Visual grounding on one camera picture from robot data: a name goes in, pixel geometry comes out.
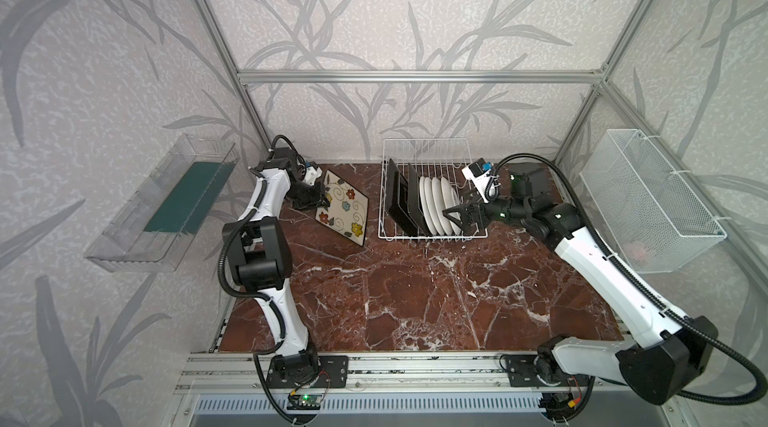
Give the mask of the square floral plate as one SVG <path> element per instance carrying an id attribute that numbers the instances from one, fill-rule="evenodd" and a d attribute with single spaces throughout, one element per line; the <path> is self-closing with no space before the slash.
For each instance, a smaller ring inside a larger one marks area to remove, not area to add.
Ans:
<path id="1" fill-rule="evenodd" d="M 323 177 L 327 206 L 316 209 L 315 220 L 358 246 L 365 244 L 369 199 L 332 171 Z"/>

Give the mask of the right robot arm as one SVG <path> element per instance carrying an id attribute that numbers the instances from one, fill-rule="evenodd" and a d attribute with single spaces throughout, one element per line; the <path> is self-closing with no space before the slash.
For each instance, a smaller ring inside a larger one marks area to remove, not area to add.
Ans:
<path id="1" fill-rule="evenodd" d="M 482 159 L 462 174 L 474 191 L 466 203 L 445 208 L 447 220 L 463 230 L 494 221 L 523 228 L 573 267 L 629 328 L 627 341 L 560 334 L 540 345 L 535 369 L 543 383 L 601 378 L 654 405 L 690 394 L 686 388 L 705 370 L 718 335 L 707 318 L 689 317 L 636 276 L 576 202 L 552 199 L 542 170 L 515 175 L 508 196 L 500 193 L 493 165 Z"/>

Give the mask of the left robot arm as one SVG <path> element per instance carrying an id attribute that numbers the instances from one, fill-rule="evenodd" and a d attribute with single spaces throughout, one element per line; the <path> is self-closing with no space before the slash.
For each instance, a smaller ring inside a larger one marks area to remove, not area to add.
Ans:
<path id="1" fill-rule="evenodd" d="M 219 284 L 227 295 L 253 299 L 262 309 L 274 345 L 261 353 L 273 356 L 273 372 L 317 372 L 319 355 L 291 291 L 294 263 L 279 214 L 287 199 L 302 207 L 317 205 L 322 197 L 318 174 L 291 146 L 271 147 L 250 172 L 256 186 L 246 207 L 222 230 Z"/>

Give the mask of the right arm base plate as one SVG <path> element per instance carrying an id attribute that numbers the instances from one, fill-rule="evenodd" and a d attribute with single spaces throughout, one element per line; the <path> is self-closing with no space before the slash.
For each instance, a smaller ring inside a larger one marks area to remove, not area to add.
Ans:
<path id="1" fill-rule="evenodd" d="M 589 376 L 569 375 L 549 358 L 536 354 L 501 354 L 499 366 L 512 387 L 581 387 L 589 385 Z"/>

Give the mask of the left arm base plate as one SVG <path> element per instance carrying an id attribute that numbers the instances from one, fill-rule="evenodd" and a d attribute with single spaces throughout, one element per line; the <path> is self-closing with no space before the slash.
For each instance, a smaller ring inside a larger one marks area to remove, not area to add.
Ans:
<path id="1" fill-rule="evenodd" d="M 304 360 L 287 360 L 279 356 L 270 361 L 266 376 L 272 388 L 344 388 L 347 383 L 349 358 L 342 355 L 320 355 L 307 364 Z"/>

